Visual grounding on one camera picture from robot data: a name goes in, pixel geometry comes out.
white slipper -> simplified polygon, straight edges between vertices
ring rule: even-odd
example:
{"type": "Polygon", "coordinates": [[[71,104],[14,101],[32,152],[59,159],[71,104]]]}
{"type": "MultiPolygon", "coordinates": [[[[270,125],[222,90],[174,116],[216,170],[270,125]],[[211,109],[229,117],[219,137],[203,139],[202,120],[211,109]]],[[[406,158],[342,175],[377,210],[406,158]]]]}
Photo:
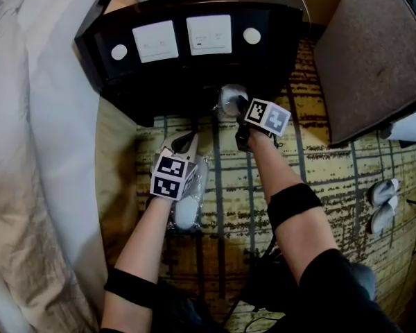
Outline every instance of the white slipper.
{"type": "Polygon", "coordinates": [[[399,199],[397,196],[393,196],[387,203],[383,204],[383,206],[373,215],[371,229],[372,233],[380,233],[382,229],[387,225],[389,221],[395,216],[396,207],[399,203],[399,199]]]}
{"type": "Polygon", "coordinates": [[[399,189],[398,179],[382,180],[376,183],[372,189],[371,203],[373,206],[381,206],[396,195],[399,189]]]}
{"type": "Polygon", "coordinates": [[[203,201],[203,195],[207,187],[208,163],[204,157],[197,155],[196,164],[198,169],[193,182],[187,190],[188,196],[185,196],[175,204],[174,221],[175,225],[181,230],[190,230],[195,227],[200,203],[203,201]]]}

floor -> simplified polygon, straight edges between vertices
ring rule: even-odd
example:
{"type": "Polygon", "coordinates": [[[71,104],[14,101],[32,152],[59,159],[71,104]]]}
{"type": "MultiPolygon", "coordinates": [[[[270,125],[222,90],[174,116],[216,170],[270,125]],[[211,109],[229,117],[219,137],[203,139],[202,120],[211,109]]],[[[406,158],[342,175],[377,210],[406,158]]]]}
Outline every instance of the floor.
{"type": "MultiPolygon", "coordinates": [[[[293,117],[278,139],[281,153],[321,197],[338,245],[353,262],[371,266],[377,274],[378,302],[402,323],[416,309],[416,146],[401,149],[397,142],[367,135],[339,149],[329,149],[329,127],[318,75],[313,63],[314,42],[300,44],[295,71],[281,91],[278,104],[293,117]],[[401,188],[397,215],[381,234],[366,231],[375,209],[367,190],[376,181],[396,177],[401,188]]],[[[236,150],[234,121],[207,117],[197,121],[158,118],[154,128],[138,128],[137,194],[140,211],[149,192],[148,175],[154,152],[164,137],[197,129],[199,153],[209,161],[210,173],[203,203],[200,234],[170,234],[162,260],[162,277],[197,293],[221,321],[240,292],[253,265],[271,239],[259,175],[252,156],[236,150]]],[[[266,311],[252,313],[241,304],[227,328],[243,332],[266,311]]],[[[260,320],[248,332],[263,332],[274,322],[260,320]]]]}

person's arm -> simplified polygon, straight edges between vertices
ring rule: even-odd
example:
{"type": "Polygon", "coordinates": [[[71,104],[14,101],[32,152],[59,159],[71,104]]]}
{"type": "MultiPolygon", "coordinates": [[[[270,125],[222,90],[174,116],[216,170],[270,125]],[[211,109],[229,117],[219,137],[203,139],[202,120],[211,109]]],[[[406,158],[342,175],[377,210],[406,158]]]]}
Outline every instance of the person's arm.
{"type": "MultiPolygon", "coordinates": [[[[156,197],[122,250],[115,268],[157,284],[171,200],[156,197]]],[[[123,333],[150,331],[153,311],[106,292],[102,328],[123,333]]]]}
{"type": "MultiPolygon", "coordinates": [[[[267,203],[271,196],[302,183],[263,133],[250,130],[248,145],[254,153],[267,203]]],[[[277,209],[283,214],[283,206],[277,209]]],[[[327,216],[311,208],[282,222],[275,229],[277,243],[299,284],[300,310],[296,329],[312,332],[400,332],[370,300],[350,263],[338,250],[327,216]]]]}
{"type": "MultiPolygon", "coordinates": [[[[265,134],[250,129],[248,145],[256,160],[267,204],[270,203],[271,196],[302,183],[265,134]]],[[[337,248],[327,216],[321,207],[287,219],[277,227],[275,234],[281,253],[297,283],[314,258],[326,250],[337,248]]]]}

chair cushion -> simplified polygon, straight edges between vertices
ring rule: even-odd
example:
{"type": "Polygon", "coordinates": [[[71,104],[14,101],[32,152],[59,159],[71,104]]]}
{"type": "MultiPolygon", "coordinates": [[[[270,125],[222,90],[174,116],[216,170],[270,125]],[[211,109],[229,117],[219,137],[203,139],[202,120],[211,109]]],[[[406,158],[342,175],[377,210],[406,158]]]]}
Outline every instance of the chair cushion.
{"type": "Polygon", "coordinates": [[[333,145],[405,116],[416,103],[416,14],[407,0],[342,0],[315,61],[333,145]]]}

white blanket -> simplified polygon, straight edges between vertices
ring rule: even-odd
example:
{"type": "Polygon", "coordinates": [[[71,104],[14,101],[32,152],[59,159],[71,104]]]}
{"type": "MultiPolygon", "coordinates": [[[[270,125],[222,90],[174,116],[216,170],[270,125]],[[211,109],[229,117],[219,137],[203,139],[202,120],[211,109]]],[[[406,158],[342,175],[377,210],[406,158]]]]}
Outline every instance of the white blanket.
{"type": "Polygon", "coordinates": [[[416,142],[416,112],[394,122],[387,139],[416,142]]]}
{"type": "Polygon", "coordinates": [[[107,272],[94,184],[98,95],[73,54],[94,2],[0,0],[2,332],[98,329],[83,295],[101,313],[107,272]]]}

